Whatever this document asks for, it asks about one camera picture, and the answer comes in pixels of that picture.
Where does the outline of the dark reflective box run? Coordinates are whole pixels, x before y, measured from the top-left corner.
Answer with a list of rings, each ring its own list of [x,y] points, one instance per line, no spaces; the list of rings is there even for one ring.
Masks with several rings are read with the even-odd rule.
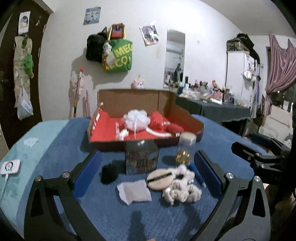
[[[157,168],[159,149],[154,140],[128,141],[125,143],[127,175],[145,174]]]

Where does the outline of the cardboard box red interior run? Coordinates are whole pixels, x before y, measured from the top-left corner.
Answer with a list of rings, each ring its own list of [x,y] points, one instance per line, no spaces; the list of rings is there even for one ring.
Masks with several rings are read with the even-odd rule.
[[[125,149],[128,141],[153,140],[158,147],[177,145],[183,132],[201,141],[204,125],[176,105],[166,90],[104,89],[89,123],[88,140],[100,151]]]

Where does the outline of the white paper sachet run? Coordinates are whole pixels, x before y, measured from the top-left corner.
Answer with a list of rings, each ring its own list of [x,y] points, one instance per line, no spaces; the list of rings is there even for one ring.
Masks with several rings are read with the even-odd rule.
[[[133,202],[151,202],[152,196],[150,190],[147,188],[145,180],[138,180],[135,182],[122,182],[117,185],[119,197],[121,200],[130,205]]]

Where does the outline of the white tissue wad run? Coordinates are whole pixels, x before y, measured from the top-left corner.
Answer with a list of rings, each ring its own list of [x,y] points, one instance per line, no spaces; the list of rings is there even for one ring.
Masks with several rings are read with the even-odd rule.
[[[124,128],[122,129],[118,135],[116,135],[115,140],[116,141],[124,141],[126,137],[128,137],[129,135],[129,131]]]

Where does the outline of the wall mirror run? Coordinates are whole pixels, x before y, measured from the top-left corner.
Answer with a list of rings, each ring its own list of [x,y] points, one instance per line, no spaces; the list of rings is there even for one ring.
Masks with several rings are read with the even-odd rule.
[[[166,61],[163,88],[177,89],[183,81],[185,34],[167,29]]]

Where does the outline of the red mesh loofah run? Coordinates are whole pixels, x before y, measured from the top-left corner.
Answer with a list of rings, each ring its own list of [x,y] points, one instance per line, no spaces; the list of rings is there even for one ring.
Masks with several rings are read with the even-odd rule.
[[[164,130],[164,117],[158,112],[154,111],[150,116],[151,123],[149,127],[155,131],[163,131]]]

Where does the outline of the white mesh bath loofah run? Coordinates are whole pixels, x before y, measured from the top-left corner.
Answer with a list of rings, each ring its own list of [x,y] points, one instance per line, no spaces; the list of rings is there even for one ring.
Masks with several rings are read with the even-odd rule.
[[[132,109],[128,113],[124,114],[121,121],[124,123],[125,128],[134,133],[145,131],[151,123],[150,118],[147,116],[145,110]]]

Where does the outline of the dark cloth side table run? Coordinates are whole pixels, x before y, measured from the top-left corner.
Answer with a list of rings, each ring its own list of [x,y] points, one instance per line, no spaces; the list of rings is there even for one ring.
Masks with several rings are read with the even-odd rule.
[[[236,106],[232,103],[222,105],[202,100],[192,100],[176,95],[176,105],[187,110],[190,114],[206,117],[216,123],[246,123],[250,120],[250,109]]]

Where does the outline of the pink curtain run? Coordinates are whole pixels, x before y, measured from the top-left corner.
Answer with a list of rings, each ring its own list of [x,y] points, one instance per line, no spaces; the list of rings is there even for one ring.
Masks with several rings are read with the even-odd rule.
[[[265,87],[267,95],[285,91],[295,83],[295,46],[290,39],[287,49],[282,48],[275,35],[269,35],[271,67]]]

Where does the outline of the white charger puck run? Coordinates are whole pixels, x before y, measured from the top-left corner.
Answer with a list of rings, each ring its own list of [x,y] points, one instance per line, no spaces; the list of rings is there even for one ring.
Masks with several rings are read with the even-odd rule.
[[[5,161],[1,166],[1,175],[16,174],[19,171],[21,161],[19,159]]]

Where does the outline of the pink plush bear keychain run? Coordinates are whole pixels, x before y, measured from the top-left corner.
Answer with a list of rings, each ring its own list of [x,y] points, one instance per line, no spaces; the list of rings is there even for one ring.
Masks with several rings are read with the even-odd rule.
[[[136,79],[131,83],[131,89],[145,89],[144,79]]]

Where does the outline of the clear jar gold beads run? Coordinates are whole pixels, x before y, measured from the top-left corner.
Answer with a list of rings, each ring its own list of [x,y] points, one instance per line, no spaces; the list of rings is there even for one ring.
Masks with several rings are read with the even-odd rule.
[[[183,132],[180,134],[178,149],[175,155],[175,161],[178,165],[184,164],[188,166],[193,157],[194,146],[197,136],[191,132]]]

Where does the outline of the orange tipped stick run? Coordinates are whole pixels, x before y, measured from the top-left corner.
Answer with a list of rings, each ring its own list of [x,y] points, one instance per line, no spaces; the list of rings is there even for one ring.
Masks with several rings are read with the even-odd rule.
[[[81,67],[80,70],[79,70],[79,76],[78,76],[78,79],[77,79],[77,86],[76,86],[75,98],[74,98],[74,113],[73,113],[74,118],[76,118],[76,114],[77,114],[77,104],[78,104],[78,101],[79,101],[79,88],[80,88],[80,82],[81,82],[82,74],[83,74],[83,68]]]

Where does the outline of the black pompom ball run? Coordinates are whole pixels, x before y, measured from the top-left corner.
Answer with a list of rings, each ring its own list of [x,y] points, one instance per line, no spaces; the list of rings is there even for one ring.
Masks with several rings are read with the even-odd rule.
[[[101,171],[101,183],[111,184],[118,178],[117,168],[114,164],[108,164],[102,167]]]

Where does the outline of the pink plush toy on wall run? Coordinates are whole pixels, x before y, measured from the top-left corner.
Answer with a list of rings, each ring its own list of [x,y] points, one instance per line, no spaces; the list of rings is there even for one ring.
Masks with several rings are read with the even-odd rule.
[[[84,90],[84,86],[85,86],[84,77],[85,75],[82,70],[80,70],[78,74],[75,72],[72,72],[70,85],[75,96],[81,96],[81,93]]]

